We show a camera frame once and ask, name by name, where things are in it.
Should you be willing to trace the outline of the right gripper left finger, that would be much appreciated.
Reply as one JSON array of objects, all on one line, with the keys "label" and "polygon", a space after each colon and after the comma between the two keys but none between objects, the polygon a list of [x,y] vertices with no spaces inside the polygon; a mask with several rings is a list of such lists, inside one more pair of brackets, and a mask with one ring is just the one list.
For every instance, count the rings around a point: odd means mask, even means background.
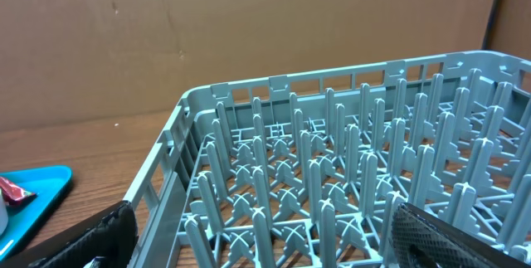
[{"label": "right gripper left finger", "polygon": [[131,202],[120,201],[1,262],[2,267],[126,267],[138,242]]}]

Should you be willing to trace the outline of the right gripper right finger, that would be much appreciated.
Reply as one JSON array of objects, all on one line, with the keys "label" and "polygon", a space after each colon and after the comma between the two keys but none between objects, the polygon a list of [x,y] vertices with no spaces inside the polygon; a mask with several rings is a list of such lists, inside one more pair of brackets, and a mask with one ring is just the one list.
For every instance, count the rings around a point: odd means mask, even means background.
[{"label": "right gripper right finger", "polygon": [[394,211],[391,234],[400,267],[530,268],[407,202]]}]

